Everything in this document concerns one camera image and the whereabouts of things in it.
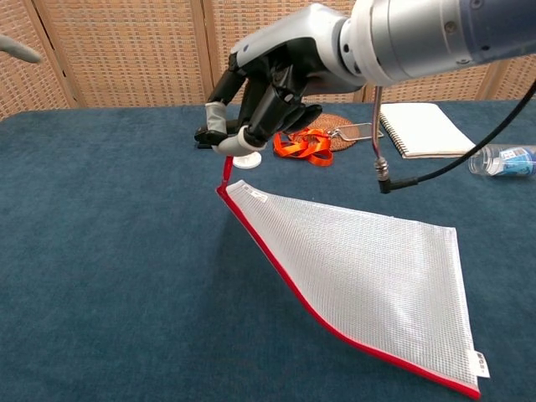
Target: white disc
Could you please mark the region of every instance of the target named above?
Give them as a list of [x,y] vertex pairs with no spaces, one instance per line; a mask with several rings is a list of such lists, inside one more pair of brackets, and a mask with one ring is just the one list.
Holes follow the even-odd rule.
[[239,169],[252,169],[260,165],[262,156],[258,152],[253,152],[245,157],[234,157],[233,165]]

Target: woven panel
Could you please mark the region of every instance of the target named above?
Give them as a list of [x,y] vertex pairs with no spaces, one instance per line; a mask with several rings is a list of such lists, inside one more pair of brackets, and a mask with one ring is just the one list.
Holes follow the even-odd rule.
[[203,103],[189,0],[40,0],[88,106]]
[[493,99],[523,98],[536,78],[536,55],[511,59]]
[[[385,89],[383,102],[474,101],[488,69],[483,65],[393,85]],[[374,91],[368,91],[365,100],[373,98]]]
[[[257,0],[212,0],[214,14],[214,32],[217,39],[219,74],[215,80],[227,69],[229,52],[233,46],[243,37],[254,33],[254,31],[264,28],[275,21],[294,13],[311,1],[302,0],[266,0],[259,3]],[[323,5],[336,9],[346,16],[352,13],[354,2],[326,0]],[[242,99],[242,91],[234,98],[234,103]],[[308,96],[307,102],[351,102],[352,94],[341,95],[315,95]]]
[[[332,130],[340,126],[350,126],[353,123],[345,119],[344,117],[337,115],[330,115],[329,113],[322,113],[313,123],[309,125],[310,128],[320,128],[322,130]],[[331,151],[344,151],[350,148],[357,141],[344,141],[340,136],[333,137],[331,139],[331,145],[329,149]]]
[[20,111],[68,107],[21,0],[0,2],[0,32],[30,46],[44,57],[40,64],[28,64],[0,53],[0,120]]

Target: white notebook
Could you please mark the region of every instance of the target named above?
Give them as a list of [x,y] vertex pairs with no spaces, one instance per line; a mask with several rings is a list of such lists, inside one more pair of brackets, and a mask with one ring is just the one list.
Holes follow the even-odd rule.
[[393,103],[380,110],[402,157],[459,157],[475,146],[433,103]]

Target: round coaster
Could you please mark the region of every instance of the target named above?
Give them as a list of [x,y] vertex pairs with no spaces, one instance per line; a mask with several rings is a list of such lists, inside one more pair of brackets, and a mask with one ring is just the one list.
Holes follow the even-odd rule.
[[252,169],[260,165],[262,156],[258,152],[253,152],[245,157],[233,157],[233,165],[239,169]]
[[[322,113],[311,125],[309,128],[321,128],[323,130],[332,130],[333,128],[340,126],[349,126],[353,124],[350,120],[345,119],[341,116],[330,115],[328,113]],[[334,137],[331,141],[330,150],[331,151],[342,151],[344,149],[350,148],[357,141],[344,141],[341,137]]]

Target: white mesh bag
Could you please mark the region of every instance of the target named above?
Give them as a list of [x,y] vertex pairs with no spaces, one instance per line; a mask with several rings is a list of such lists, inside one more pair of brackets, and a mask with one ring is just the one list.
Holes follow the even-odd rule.
[[264,193],[219,194],[307,310],[378,358],[478,398],[456,230]]

